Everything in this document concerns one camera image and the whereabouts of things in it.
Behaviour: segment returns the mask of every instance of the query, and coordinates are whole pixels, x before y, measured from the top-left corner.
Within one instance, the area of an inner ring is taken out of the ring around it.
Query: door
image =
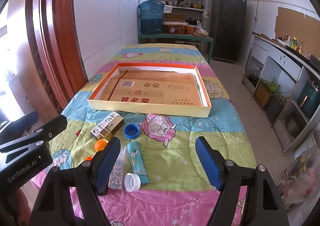
[[[247,0],[220,0],[219,22],[244,28]]]
[[[36,44],[55,97],[64,109],[85,85],[72,0],[32,0]]]
[[[219,23],[213,57],[215,59],[236,62],[240,52],[242,36],[242,28],[226,23]]]

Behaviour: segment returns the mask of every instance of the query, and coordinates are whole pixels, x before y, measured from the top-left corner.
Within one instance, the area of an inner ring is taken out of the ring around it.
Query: cardboard sheet
[[[112,79],[138,79],[167,81],[196,85],[195,77],[192,74],[181,74],[173,71],[120,71],[120,73]]]
[[[284,38],[286,33],[291,39],[296,37],[297,46],[300,45],[300,40],[303,39],[303,55],[313,54],[320,58],[320,21],[317,19],[295,10],[279,7],[275,33],[276,39],[280,35]]]
[[[194,76],[169,71],[120,71],[100,100],[202,106]]]

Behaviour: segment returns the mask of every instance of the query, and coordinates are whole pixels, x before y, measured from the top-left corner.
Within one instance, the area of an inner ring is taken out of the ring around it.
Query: blue water bottle
[[[149,179],[144,166],[142,151],[138,141],[131,142],[127,145],[132,172],[140,177],[141,184],[148,184]]]
[[[160,1],[149,0],[141,3],[139,8],[141,33],[163,33],[164,4]]]

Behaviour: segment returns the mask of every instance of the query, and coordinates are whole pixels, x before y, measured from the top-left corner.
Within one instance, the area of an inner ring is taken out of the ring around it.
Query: power cord
[[[254,26],[253,26],[253,32],[254,32],[254,29],[256,28],[256,24],[257,24],[257,21],[256,21],[256,17],[257,17],[257,15],[258,15],[258,4],[259,4],[259,0],[257,0],[257,10],[256,10],[256,16],[254,17]],[[249,38],[249,40],[247,40],[247,42],[245,43],[245,45],[247,45],[248,43],[249,43],[249,41],[251,40],[251,38],[252,38],[252,35],[250,35],[250,38]]]

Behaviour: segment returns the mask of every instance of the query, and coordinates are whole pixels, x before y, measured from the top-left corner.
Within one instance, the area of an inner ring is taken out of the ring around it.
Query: black refrigerator
[[[214,39],[212,58],[238,60],[247,0],[212,0],[209,36]]]

